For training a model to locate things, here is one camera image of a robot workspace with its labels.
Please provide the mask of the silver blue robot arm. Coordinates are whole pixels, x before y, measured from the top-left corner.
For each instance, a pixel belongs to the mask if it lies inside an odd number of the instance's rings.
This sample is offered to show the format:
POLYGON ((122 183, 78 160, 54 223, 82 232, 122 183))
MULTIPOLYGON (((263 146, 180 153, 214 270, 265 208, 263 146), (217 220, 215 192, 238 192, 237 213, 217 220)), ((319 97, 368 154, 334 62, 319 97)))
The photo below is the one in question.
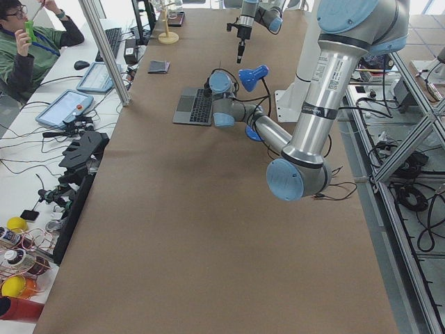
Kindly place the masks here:
POLYGON ((241 15, 233 24, 227 24, 237 29, 237 37, 240 39, 236 62, 241 63, 245 50, 245 41, 249 40, 253 24, 256 22, 264 26, 270 33, 278 34, 282 26, 282 13, 284 1, 274 1, 270 8, 264 8, 259 1, 242 1, 241 15))
POLYGON ((216 70, 209 77, 213 123, 232 127, 245 122, 260 140, 279 151, 269 163, 266 179, 281 200, 299 200, 322 192, 332 170, 322 155, 360 58, 404 48, 410 16, 409 1, 321 1, 313 18, 321 33, 321 48, 296 128, 292 134, 269 118, 263 109, 235 99, 234 82, 216 70))

